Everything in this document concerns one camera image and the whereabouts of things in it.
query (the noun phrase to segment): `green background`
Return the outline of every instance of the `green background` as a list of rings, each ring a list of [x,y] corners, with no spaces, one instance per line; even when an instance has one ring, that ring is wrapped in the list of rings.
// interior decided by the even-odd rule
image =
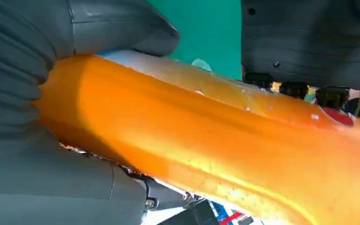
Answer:
[[[207,62],[214,72],[241,79],[239,0],[148,0],[180,32],[171,59]]]

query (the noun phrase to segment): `metal bolt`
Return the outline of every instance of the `metal bolt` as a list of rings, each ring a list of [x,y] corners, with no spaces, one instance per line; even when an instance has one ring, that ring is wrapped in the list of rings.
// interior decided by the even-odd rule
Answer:
[[[276,62],[274,62],[272,65],[273,65],[274,67],[279,67],[279,66],[281,65],[281,63],[279,63],[278,61],[276,61]]]
[[[155,206],[155,200],[153,199],[147,199],[147,201],[145,202],[145,207],[147,209],[153,209]]]
[[[190,193],[186,192],[186,194],[183,196],[183,201],[185,204],[190,204],[193,200],[193,197]]]

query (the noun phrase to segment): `orange plastic pipe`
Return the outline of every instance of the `orange plastic pipe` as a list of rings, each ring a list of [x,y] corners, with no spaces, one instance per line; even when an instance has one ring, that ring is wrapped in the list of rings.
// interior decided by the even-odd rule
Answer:
[[[164,82],[98,56],[63,60],[41,87],[41,122],[66,143],[277,224],[360,225],[360,120],[345,126],[316,105],[180,71]],[[189,71],[207,97],[173,85]]]

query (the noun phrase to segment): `red object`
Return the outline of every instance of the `red object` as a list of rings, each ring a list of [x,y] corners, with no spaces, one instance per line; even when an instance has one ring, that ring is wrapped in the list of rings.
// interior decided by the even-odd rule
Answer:
[[[325,111],[325,113],[328,116],[330,116],[332,119],[336,120],[337,122],[342,123],[349,127],[354,126],[353,119],[347,113],[326,107],[323,107],[322,109]]]
[[[231,216],[225,218],[224,220],[222,220],[220,223],[218,223],[219,225],[227,225],[229,224],[231,221],[235,220],[236,218],[241,217],[243,214],[240,212],[236,212],[234,214],[232,214]]]

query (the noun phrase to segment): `red wire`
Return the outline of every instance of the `red wire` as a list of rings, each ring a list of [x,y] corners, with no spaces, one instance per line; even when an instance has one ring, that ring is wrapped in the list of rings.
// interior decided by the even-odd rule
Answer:
[[[227,225],[229,224],[231,221],[235,220],[236,218],[241,217],[243,214],[240,212],[236,212],[234,214],[232,214],[231,216],[225,218],[224,220],[220,221],[220,223],[218,223],[219,225]]]

